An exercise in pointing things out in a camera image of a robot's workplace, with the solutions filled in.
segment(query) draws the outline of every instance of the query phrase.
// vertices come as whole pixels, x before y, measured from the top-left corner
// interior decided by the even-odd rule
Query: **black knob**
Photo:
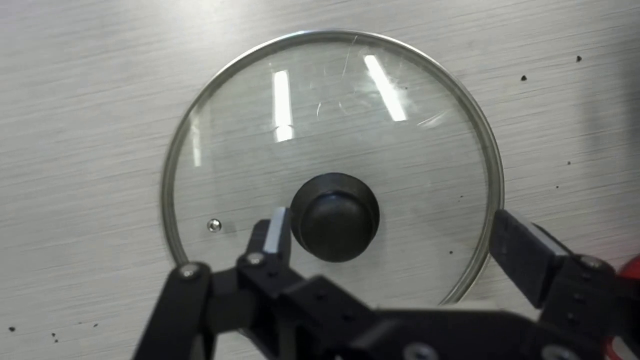
[[[309,180],[290,210],[300,245],[328,261],[362,253],[381,223],[375,191],[359,177],[338,172]]]

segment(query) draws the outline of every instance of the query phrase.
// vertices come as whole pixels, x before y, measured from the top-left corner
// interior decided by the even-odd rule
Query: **glass lid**
[[[479,103],[422,52],[377,33],[292,33],[204,87],[162,183],[178,263],[235,265],[279,206],[303,276],[371,305],[454,301],[488,253],[500,153]]]

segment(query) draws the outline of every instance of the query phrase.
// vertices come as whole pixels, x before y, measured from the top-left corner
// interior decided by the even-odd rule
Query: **stainless steel rim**
[[[422,63],[425,69],[435,73],[451,91],[454,91],[460,97],[460,102],[464,103],[464,109],[468,111],[468,116],[473,117],[475,127],[479,132],[479,137],[482,142],[484,158],[487,158],[488,202],[487,202],[482,231],[480,231],[479,243],[475,247],[473,259],[464,267],[459,282],[440,300],[442,304],[459,301],[467,293],[467,290],[475,283],[475,279],[480,276],[480,271],[487,263],[495,212],[499,207],[503,207],[503,203],[505,203],[505,177],[503,177],[500,150],[499,150],[497,137],[495,137],[491,124],[488,124],[484,111],[480,109],[479,102],[437,60],[432,60],[428,53],[425,53],[404,42],[398,42],[395,37],[381,36],[381,33],[371,33],[371,32],[318,30],[318,32],[294,32],[294,33],[271,40],[271,42],[256,45],[256,48],[248,50],[246,53],[238,56],[235,62],[231,62],[226,67],[222,67],[215,75],[215,79],[200,91],[200,95],[195,99],[195,103],[188,108],[182,121],[178,124],[177,136],[175,136],[171,150],[169,150],[169,156],[167,156],[164,174],[162,174],[162,191],[161,191],[162,222],[164,222],[164,233],[167,233],[167,242],[169,242],[169,247],[172,251],[175,261],[178,265],[188,261],[188,255],[187,255],[185,245],[181,242],[181,231],[178,231],[178,222],[177,222],[175,176],[177,176],[177,166],[178,166],[182,142],[191,130],[193,114],[229,77],[232,77],[236,72],[240,72],[248,63],[261,60],[263,56],[268,56],[268,53],[284,50],[284,48],[292,48],[296,44],[325,42],[325,40],[338,40],[338,42],[341,40],[344,40],[344,42],[359,40],[359,42],[369,42],[369,44],[377,44],[377,45],[385,44],[385,45],[400,50],[404,56],[411,56],[419,63]]]

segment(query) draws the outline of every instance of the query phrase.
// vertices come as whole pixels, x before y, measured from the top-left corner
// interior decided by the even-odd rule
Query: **brushed metal surface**
[[[172,265],[159,194],[178,119],[226,62],[307,28],[381,32],[435,56],[497,132],[508,207],[576,251],[639,253],[636,0],[6,0],[3,358],[132,354]],[[495,263],[468,298],[533,313]]]

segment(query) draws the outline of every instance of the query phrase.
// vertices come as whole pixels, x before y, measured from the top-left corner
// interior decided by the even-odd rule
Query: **gray surface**
[[[171,267],[159,191],[178,117],[235,56],[303,28],[428,52],[493,121],[508,207],[613,263],[639,251],[636,0],[6,0],[0,324],[16,331],[3,358],[130,356]],[[468,298],[530,313],[497,265]]]

